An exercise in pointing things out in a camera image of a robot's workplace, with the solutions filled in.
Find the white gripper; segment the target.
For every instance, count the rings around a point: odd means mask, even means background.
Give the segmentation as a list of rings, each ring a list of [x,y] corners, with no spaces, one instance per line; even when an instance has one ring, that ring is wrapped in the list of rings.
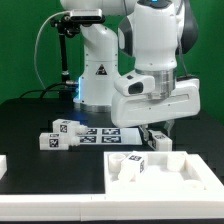
[[[151,140],[147,124],[166,121],[164,129],[171,135],[175,121],[200,111],[199,79],[194,76],[174,81],[175,88],[157,94],[165,82],[153,76],[128,73],[115,82],[111,120],[119,128],[139,126],[146,143]]]

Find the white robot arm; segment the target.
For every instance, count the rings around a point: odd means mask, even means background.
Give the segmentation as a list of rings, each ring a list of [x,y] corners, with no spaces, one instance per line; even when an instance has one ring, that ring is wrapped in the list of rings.
[[[119,24],[119,48],[135,58],[119,77],[111,119],[119,128],[173,121],[200,111],[199,79],[174,77],[177,64],[195,44],[198,27],[189,0],[128,0]]]

